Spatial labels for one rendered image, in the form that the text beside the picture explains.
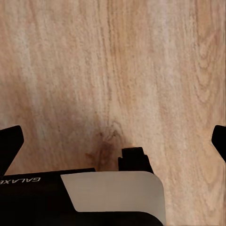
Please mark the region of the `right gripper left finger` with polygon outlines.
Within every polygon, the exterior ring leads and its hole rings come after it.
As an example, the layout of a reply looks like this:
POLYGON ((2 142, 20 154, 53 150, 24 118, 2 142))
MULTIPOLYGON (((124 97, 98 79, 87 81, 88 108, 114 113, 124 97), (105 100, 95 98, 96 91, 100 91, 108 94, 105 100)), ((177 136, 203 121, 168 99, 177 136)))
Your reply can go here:
POLYGON ((0 181, 24 143, 20 126, 0 130, 0 181))

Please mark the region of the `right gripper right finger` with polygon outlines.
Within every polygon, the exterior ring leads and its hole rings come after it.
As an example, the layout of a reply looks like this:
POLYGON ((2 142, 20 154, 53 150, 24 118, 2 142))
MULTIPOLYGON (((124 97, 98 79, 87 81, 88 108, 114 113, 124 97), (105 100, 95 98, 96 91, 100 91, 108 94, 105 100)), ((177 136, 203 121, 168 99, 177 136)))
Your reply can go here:
POLYGON ((226 162, 226 127, 215 126, 211 141, 226 162))

